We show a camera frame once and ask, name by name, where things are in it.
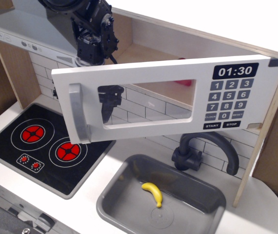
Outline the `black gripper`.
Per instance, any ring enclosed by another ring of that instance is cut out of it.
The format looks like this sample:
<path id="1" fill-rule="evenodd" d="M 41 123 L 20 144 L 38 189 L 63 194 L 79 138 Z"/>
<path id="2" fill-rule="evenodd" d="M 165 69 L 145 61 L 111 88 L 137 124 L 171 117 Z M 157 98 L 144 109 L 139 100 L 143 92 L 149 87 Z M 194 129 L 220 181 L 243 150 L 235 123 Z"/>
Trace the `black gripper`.
<path id="1" fill-rule="evenodd" d="M 124 88 L 119 85 L 100 86 L 98 88 L 99 100 L 102 103 L 102 122 L 107 123 L 112 115 L 115 103 L 121 103 L 121 94 Z"/>

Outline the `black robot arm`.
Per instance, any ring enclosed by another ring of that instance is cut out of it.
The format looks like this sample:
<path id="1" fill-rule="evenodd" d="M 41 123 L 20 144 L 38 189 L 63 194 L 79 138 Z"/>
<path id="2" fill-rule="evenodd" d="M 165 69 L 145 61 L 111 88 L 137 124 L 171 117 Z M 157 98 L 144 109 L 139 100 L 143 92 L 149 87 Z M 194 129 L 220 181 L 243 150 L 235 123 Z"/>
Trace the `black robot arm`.
<path id="1" fill-rule="evenodd" d="M 117 63 L 113 53 L 119 40 L 114 34 L 112 6 L 104 0 L 40 0 L 46 10 L 67 16 L 77 45 L 78 67 Z"/>

